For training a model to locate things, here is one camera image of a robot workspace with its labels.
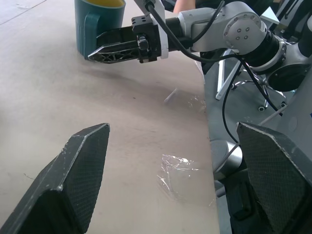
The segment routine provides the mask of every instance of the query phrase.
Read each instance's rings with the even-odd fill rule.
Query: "black cable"
[[[250,78],[252,79],[252,81],[254,82],[255,86],[257,87],[257,89],[259,90],[259,92],[262,94],[262,96],[265,98],[266,101],[268,101],[268,103],[272,106],[272,108],[277,111],[277,107],[272,103],[272,101],[270,100],[270,98],[266,95],[266,93],[263,91],[262,87],[260,86],[260,84],[258,83],[258,81],[254,78],[254,75],[252,73],[252,71],[250,70],[249,66],[246,64],[246,62],[243,60],[243,58],[241,56],[238,55],[225,55],[225,56],[221,56],[219,58],[213,58],[213,59],[207,59],[207,58],[201,58],[198,57],[194,54],[192,54],[191,52],[189,52],[187,49],[184,48],[184,46],[181,44],[181,42],[176,38],[176,36],[173,34],[173,32],[170,30],[170,28],[166,25],[166,23],[162,20],[162,18],[160,17],[160,15],[157,13],[157,11],[154,8],[154,5],[152,2],[148,2],[145,7],[147,7],[147,9],[149,10],[149,12],[152,14],[152,16],[154,16],[155,20],[157,21],[157,23],[161,26],[161,28],[165,31],[165,33],[167,34],[167,36],[169,37],[169,39],[172,41],[172,43],[175,45],[175,47],[180,50],[185,56],[194,59],[196,61],[199,62],[203,62],[203,63],[208,63],[208,62],[219,62],[221,60],[224,59],[229,59],[229,58],[237,58],[245,67],[248,75],[250,76]]]
[[[211,25],[213,24],[215,18],[218,16],[218,14],[220,13],[222,7],[224,6],[225,1],[221,1],[218,8],[215,10],[213,16],[211,17],[210,21],[206,24],[206,26],[204,27],[203,31],[201,31],[194,39],[193,39],[193,43],[197,42],[199,39],[201,39],[201,37],[203,35],[205,35],[205,33],[208,31],[208,29],[211,27]]]
[[[236,140],[236,138],[232,135],[232,133],[230,132],[229,128],[228,128],[228,125],[226,123],[226,120],[225,120],[225,103],[228,99],[228,95],[229,95],[229,92],[231,90],[231,87],[232,87],[232,84],[235,80],[235,78],[237,77],[239,71],[240,71],[240,68],[242,67],[242,63],[240,63],[240,65],[238,66],[238,69],[236,70],[231,82],[230,82],[230,85],[228,87],[228,89],[226,90],[226,93],[225,93],[225,96],[224,96],[224,100],[223,100],[223,104],[222,104],[222,119],[223,119],[223,124],[224,124],[224,127],[225,127],[225,130],[227,131],[227,133],[230,135],[230,137],[233,139],[233,141],[235,141],[235,143],[238,143],[238,141]]]

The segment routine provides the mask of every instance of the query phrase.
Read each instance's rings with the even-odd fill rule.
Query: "robotic arm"
[[[157,57],[166,59],[168,52],[178,50],[157,21],[151,18],[145,7],[146,2],[136,0],[136,3],[145,15],[132,18],[132,26],[98,36],[99,48],[89,55],[90,60],[115,63],[138,59],[145,63],[156,61]],[[312,52],[306,52],[306,48],[310,47],[308,39],[303,38],[298,44],[286,44],[243,2],[231,2],[224,6],[209,30],[196,42],[193,39],[204,30],[214,9],[183,11],[177,18],[165,20],[161,2],[155,0],[153,5],[185,48],[191,52],[229,48],[242,56],[255,74],[266,75],[269,85],[278,91],[298,88],[310,68]]]

